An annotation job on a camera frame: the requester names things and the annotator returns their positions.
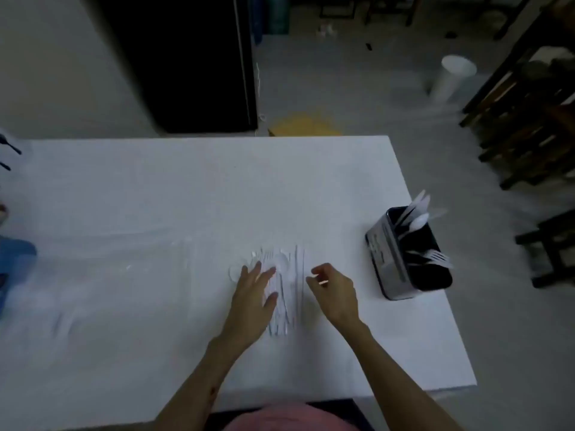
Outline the person's left forearm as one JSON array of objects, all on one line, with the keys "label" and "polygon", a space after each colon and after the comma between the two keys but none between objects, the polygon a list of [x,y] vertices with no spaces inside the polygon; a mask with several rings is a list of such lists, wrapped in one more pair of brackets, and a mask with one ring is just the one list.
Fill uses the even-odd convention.
[{"label": "person's left forearm", "polygon": [[152,431],[203,431],[221,385],[237,359],[259,335],[221,333],[151,425]]}]

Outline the person's right forearm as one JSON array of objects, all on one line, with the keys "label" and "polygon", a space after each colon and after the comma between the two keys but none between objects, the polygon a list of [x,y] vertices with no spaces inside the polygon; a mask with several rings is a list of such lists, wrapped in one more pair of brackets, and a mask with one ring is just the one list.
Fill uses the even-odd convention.
[{"label": "person's right forearm", "polygon": [[390,431],[464,431],[359,319],[335,325],[354,352]]}]

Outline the yellow floor object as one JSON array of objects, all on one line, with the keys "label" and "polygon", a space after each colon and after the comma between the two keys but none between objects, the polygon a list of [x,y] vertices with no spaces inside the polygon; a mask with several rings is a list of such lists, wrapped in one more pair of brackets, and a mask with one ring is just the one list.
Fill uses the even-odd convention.
[{"label": "yellow floor object", "polygon": [[279,119],[268,128],[271,137],[335,137],[342,132],[319,115],[293,114]]}]

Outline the white plastic bucket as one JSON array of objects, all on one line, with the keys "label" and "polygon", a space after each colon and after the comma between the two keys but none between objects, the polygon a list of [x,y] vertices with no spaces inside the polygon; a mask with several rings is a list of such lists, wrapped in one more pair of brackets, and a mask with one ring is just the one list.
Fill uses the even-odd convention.
[{"label": "white plastic bucket", "polygon": [[431,83],[431,101],[437,104],[448,102],[459,87],[476,73],[476,64],[466,57],[454,54],[443,57],[439,73]]}]

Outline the pile of white plastic cutlery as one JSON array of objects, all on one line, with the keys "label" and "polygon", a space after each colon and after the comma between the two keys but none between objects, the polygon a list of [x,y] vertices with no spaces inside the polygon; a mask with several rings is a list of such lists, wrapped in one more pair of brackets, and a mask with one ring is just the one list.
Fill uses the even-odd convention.
[{"label": "pile of white plastic cutlery", "polygon": [[228,268],[228,277],[237,283],[242,266],[251,270],[257,262],[262,271],[275,268],[276,273],[264,290],[263,302],[272,293],[277,293],[277,305],[267,326],[270,337],[286,336],[294,332],[304,320],[305,277],[307,253],[302,245],[290,248],[261,247],[252,251],[246,258],[238,260]]}]

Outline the black cutlery holder box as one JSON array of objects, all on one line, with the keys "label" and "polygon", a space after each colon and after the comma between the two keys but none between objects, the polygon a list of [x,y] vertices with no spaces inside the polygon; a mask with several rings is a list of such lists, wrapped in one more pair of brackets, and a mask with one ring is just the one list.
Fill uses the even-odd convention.
[{"label": "black cutlery holder box", "polygon": [[405,209],[406,206],[388,209],[364,237],[380,289],[391,301],[448,289],[453,284],[450,267],[422,256],[430,250],[440,251],[429,224],[399,238],[408,230],[407,225],[395,225]]}]

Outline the dark wooden rack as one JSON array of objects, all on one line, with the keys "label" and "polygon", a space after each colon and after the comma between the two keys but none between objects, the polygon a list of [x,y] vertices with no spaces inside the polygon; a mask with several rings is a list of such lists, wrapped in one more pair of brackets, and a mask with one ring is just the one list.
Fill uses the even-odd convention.
[{"label": "dark wooden rack", "polygon": [[575,0],[552,0],[464,107],[491,128],[478,159],[501,159],[503,190],[575,172]]}]

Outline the person's left hand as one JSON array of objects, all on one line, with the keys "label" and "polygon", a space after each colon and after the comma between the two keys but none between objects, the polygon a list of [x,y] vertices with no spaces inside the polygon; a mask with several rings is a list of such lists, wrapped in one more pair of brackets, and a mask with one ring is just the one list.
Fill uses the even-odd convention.
[{"label": "person's left hand", "polygon": [[264,333],[274,314],[263,310],[265,290],[275,274],[275,267],[263,271],[259,261],[252,269],[242,266],[222,330],[225,338],[251,345]]}]

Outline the dark cabinet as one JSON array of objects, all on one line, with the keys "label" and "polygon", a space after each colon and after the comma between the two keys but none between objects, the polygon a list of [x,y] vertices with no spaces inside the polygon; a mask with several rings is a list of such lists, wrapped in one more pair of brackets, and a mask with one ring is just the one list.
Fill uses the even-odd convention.
[{"label": "dark cabinet", "polygon": [[154,125],[258,128],[249,0],[86,0]]}]

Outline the pink shirt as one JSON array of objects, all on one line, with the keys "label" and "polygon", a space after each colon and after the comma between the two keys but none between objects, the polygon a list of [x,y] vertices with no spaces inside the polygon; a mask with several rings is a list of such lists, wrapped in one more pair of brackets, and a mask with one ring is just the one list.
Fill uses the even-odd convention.
[{"label": "pink shirt", "polygon": [[222,431],[360,431],[359,428],[308,404],[267,406],[242,413]]}]

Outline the blue fabric object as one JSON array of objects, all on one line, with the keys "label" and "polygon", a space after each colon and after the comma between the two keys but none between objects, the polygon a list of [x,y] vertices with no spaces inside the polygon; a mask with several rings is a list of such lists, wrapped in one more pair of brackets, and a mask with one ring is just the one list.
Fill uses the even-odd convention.
[{"label": "blue fabric object", "polygon": [[26,280],[36,259],[31,242],[0,236],[0,318],[10,290]]}]

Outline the dark wooden stool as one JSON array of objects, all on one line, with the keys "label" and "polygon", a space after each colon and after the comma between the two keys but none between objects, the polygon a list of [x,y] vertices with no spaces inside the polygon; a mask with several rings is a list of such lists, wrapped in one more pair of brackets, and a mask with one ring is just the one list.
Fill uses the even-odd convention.
[{"label": "dark wooden stool", "polygon": [[534,231],[514,237],[515,244],[527,246],[540,243],[549,259],[551,272],[531,279],[535,289],[544,289],[561,282],[575,285],[575,264],[567,265],[561,252],[575,248],[575,209],[537,224]]}]

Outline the white plastic knife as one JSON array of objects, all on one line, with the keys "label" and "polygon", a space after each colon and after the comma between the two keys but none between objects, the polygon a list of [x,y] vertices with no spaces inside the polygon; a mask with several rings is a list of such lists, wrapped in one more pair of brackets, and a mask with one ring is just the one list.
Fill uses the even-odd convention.
[{"label": "white plastic knife", "polygon": [[395,227],[399,226],[403,220],[405,220],[405,218],[416,208],[418,207],[419,203],[423,200],[423,198],[425,197],[426,194],[426,190],[422,190],[416,197],[415,199],[405,208],[405,210],[401,213],[401,215],[399,216],[399,218],[397,219],[397,221],[395,222]]}]

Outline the person's right hand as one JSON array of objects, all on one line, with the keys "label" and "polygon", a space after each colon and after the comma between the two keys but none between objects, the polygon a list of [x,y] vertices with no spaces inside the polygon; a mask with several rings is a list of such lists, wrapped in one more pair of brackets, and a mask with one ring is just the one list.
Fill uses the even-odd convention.
[{"label": "person's right hand", "polygon": [[354,284],[326,262],[311,269],[311,276],[327,280],[322,290],[311,290],[327,320],[345,336],[361,324]]}]

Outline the white plastic spoon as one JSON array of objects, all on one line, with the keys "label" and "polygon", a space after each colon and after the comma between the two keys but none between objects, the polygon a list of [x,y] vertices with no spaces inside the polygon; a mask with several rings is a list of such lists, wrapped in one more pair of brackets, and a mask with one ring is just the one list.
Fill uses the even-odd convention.
[{"label": "white plastic spoon", "polygon": [[421,230],[427,223],[429,219],[429,213],[424,213],[419,217],[415,218],[409,223],[408,229],[404,234],[410,234],[415,231]]}]

